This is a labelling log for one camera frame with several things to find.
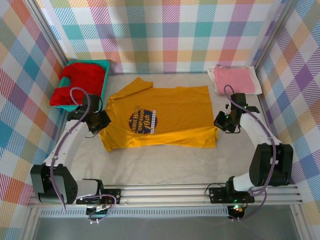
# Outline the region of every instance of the white table surface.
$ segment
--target white table surface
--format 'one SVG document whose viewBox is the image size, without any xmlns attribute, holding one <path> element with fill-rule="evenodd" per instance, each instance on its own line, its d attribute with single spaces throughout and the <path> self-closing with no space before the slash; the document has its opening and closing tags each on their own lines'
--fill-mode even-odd
<svg viewBox="0 0 320 240">
<path fill-rule="evenodd" d="M 225 96 L 215 93 L 207 74 L 184 73 L 110 76 L 103 106 L 107 105 L 110 95 L 137 77 L 152 81 L 155 88 L 207 85 L 214 117 L 219 111 L 225 111 L 225 104 L 228 104 Z M 247 95 L 246 99 L 250 106 L 257 106 L 261 111 L 256 95 Z M 83 140 L 71 166 L 71 173 L 76 180 L 101 179 L 105 185 L 224 183 L 230 176 L 241 175 L 249 170 L 254 151 L 244 130 L 239 134 L 219 131 L 216 148 L 157 145 L 107 152 L 100 137 L 96 136 Z"/>
</svg>

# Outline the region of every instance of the pink towel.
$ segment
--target pink towel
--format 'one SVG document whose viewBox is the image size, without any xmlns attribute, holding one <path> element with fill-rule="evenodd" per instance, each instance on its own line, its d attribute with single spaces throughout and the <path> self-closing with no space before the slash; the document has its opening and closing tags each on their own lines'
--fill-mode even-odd
<svg viewBox="0 0 320 240">
<path fill-rule="evenodd" d="M 225 94 L 224 87 L 229 84 L 235 93 L 254 94 L 255 86 L 249 75 L 247 67 L 243 68 L 214 68 L 214 81 L 216 83 L 218 94 Z M 229 87 L 226 89 L 227 94 L 232 94 Z"/>
</svg>

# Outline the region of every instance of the plaid wallpaper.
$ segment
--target plaid wallpaper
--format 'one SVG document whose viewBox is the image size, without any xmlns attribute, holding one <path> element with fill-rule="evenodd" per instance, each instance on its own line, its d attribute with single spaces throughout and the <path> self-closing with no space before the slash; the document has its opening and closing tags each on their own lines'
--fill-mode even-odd
<svg viewBox="0 0 320 240">
<path fill-rule="evenodd" d="M 49 105 L 62 66 L 23 0 L 0 6 L 0 240 L 15 240 L 33 192 L 30 168 L 62 124 Z"/>
<path fill-rule="evenodd" d="M 272 131 L 293 144 L 292 178 L 320 239 L 320 0 L 300 0 L 258 73 Z"/>
<path fill-rule="evenodd" d="M 108 59 L 117 74 L 250 65 L 286 2 L 37 1 L 69 58 Z"/>
</svg>

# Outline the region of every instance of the printed graphic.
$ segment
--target printed graphic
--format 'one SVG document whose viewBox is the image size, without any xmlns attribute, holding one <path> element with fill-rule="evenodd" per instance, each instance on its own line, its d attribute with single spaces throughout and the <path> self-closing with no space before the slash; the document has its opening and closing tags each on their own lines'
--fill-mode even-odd
<svg viewBox="0 0 320 240">
<path fill-rule="evenodd" d="M 135 134 L 154 134 L 158 118 L 156 110 L 150 111 L 140 106 L 135 106 L 134 113 L 128 120 L 131 132 Z"/>
</svg>

